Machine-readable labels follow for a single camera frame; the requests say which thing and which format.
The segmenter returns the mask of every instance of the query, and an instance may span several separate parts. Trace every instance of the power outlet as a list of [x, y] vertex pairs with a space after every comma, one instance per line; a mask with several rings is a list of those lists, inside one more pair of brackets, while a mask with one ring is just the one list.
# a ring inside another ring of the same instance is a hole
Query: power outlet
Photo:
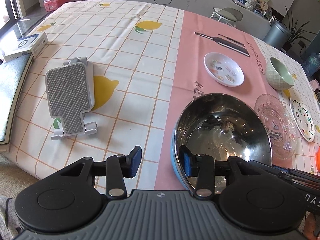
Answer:
[[302, 41], [302, 40], [300, 40], [299, 42], [298, 42], [298, 44], [301, 46], [301, 47], [305, 47], [306, 45], [305, 45], [305, 43]]

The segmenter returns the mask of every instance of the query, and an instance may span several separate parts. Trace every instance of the black utensil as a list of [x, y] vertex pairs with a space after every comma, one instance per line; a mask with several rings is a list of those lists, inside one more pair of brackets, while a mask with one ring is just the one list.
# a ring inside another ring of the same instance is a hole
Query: black utensil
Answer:
[[219, 33], [218, 33], [218, 35], [220, 35], [220, 36], [222, 36], [222, 37], [227, 38], [229, 41], [233, 41], [233, 42], [238, 43], [239, 45], [241, 45], [241, 46], [244, 46], [244, 47], [245, 47], [245, 45], [244, 45], [243, 43], [241, 43], [241, 42], [239, 42], [239, 41], [236, 41], [236, 40], [234, 40], [233, 38], [230, 38], [230, 37], [224, 36], [224, 35], [219, 34]]
[[218, 43], [221, 46], [224, 46], [226, 48], [232, 49], [232, 50], [234, 50], [236, 52], [239, 52], [239, 53], [241, 53], [241, 54], [243, 54], [243, 55], [245, 55], [247, 57], [250, 57], [248, 51], [245, 48], [242, 48], [242, 47], [240, 47], [240, 46], [238, 46], [238, 45], [236, 45], [236, 44], [234, 44], [234, 43], [232, 43], [230, 41], [226, 41], [225, 39], [222, 39], [222, 38], [219, 38], [219, 37], [210, 37], [210, 36], [207, 36], [205, 34], [201, 34], [201, 33], [197, 33], [197, 32], [195, 32], [195, 34], [199, 35], [199, 36], [202, 36], [202, 37], [205, 37], [207, 39], [213, 40], [213, 41], [215, 41], [216, 43]]

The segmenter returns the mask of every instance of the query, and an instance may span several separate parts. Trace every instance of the pink stripe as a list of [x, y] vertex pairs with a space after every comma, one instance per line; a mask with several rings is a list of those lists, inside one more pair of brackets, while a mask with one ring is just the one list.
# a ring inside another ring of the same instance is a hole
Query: pink stripe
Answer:
[[[219, 36], [219, 33], [233, 38], [245, 45], [250, 58], [212, 40], [195, 35], [195, 32], [224, 38]], [[219, 52], [236, 61], [244, 72], [244, 83], [239, 87], [230, 88], [213, 80], [206, 72], [203, 63], [204, 56], [209, 52]], [[198, 88], [205, 94], [229, 94], [254, 108], [256, 99], [262, 94], [268, 93], [278, 98], [278, 93], [267, 83], [264, 74], [260, 73], [260, 71], [263, 72], [265, 66], [266, 61], [251, 35], [207, 17], [187, 11], [184, 13], [155, 190], [183, 189], [171, 165], [171, 136], [183, 109], [193, 100], [194, 95], [198, 96], [197, 93], [194, 94], [194, 89]], [[196, 86], [195, 82], [199, 82], [203, 89]]]

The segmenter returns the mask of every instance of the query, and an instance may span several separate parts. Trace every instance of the pink object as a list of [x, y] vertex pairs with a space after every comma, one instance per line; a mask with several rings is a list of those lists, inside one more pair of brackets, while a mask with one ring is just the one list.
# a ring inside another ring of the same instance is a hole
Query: pink object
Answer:
[[68, 2], [68, 0], [44, 0], [43, 4], [45, 7], [45, 10], [49, 12], [49, 11], [55, 11], [66, 2]]
[[315, 91], [317, 88], [319, 88], [319, 90], [320, 90], [319, 82], [316, 79], [311, 80], [310, 84], [311, 84], [313, 91]]
[[[219, 36], [219, 33], [239, 41], [245, 44], [250, 57], [195, 35], [195, 32], [212, 37]], [[237, 62], [244, 73], [244, 83], [231, 88], [212, 80], [203, 62], [204, 56], [209, 52], [224, 54]], [[185, 11], [155, 190], [184, 188], [173, 171], [170, 151], [175, 123], [187, 104], [202, 92], [229, 94], [252, 108], [256, 99], [262, 94], [278, 97], [276, 90], [267, 83], [264, 75], [265, 67], [266, 61], [251, 35], [210, 18]]]
[[254, 111], [266, 127], [272, 144], [272, 155], [287, 160], [297, 146], [297, 131], [291, 114], [278, 98], [264, 94], [258, 97]]

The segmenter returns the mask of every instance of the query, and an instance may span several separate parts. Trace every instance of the gray trash can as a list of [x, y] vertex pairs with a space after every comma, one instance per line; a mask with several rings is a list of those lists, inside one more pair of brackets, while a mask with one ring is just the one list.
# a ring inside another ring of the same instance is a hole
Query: gray trash can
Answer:
[[282, 46], [289, 39], [291, 33], [280, 22], [274, 21], [271, 24], [271, 29], [264, 37], [263, 41], [272, 47], [281, 50]]

